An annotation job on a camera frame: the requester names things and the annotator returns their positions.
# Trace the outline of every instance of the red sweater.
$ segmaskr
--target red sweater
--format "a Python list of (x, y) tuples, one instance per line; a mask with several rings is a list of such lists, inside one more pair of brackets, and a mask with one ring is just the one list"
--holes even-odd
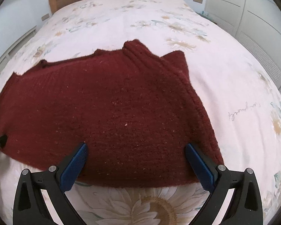
[(189, 142), (223, 164), (184, 53), (160, 58), (138, 40), (14, 73), (0, 94), (1, 134), (5, 154), (41, 170), (85, 141), (89, 156), (78, 180), (100, 186), (195, 182), (184, 155)]

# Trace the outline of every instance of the electrical socket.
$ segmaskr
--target electrical socket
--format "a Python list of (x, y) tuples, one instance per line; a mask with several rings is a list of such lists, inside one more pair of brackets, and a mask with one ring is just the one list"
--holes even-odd
[(48, 19), (49, 17), (50, 17), (50, 16), (49, 16), (49, 14), (47, 13), (46, 15), (44, 15), (44, 16), (42, 17), (42, 21)]
[(194, 2), (197, 2), (197, 3), (203, 3), (203, 0), (193, 0)]

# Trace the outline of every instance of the white wardrobe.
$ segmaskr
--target white wardrobe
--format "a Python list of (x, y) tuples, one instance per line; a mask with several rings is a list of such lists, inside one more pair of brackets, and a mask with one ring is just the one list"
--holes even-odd
[(205, 12), (265, 68), (281, 93), (281, 11), (273, 0), (207, 0)]

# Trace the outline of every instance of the white floral duvet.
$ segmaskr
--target white floral duvet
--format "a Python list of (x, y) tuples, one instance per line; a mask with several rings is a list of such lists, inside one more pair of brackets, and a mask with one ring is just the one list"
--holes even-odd
[[(281, 95), (239, 42), (183, 0), (83, 0), (64, 7), (8, 62), (0, 75), (0, 91), (12, 72), (23, 74), (41, 59), (120, 49), (133, 39), (158, 56), (184, 51), (225, 165), (255, 171), (267, 224), (281, 205)], [(0, 152), (0, 215), (7, 224), (12, 224), (13, 199), (24, 168), (37, 171)], [(200, 184), (115, 189), (77, 183), (67, 196), (87, 224), (183, 225), (197, 214), (208, 192)], [(62, 224), (46, 192), (44, 197), (53, 219)], [(221, 210), (214, 224), (224, 214)]]

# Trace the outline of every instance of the metal screw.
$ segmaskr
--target metal screw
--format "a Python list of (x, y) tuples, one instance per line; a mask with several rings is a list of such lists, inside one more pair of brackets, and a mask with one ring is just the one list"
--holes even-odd
[(56, 166), (51, 166), (51, 167), (49, 167), (49, 171), (50, 172), (54, 172), (56, 170)]
[(22, 171), (22, 174), (23, 175), (26, 175), (28, 173), (28, 169), (24, 169), (23, 171)]
[(248, 172), (249, 174), (253, 174), (253, 173), (254, 173), (254, 171), (253, 171), (252, 168), (247, 168), (247, 172)]
[(218, 169), (221, 170), (221, 171), (225, 171), (226, 170), (226, 167), (224, 165), (219, 165), (218, 166)]

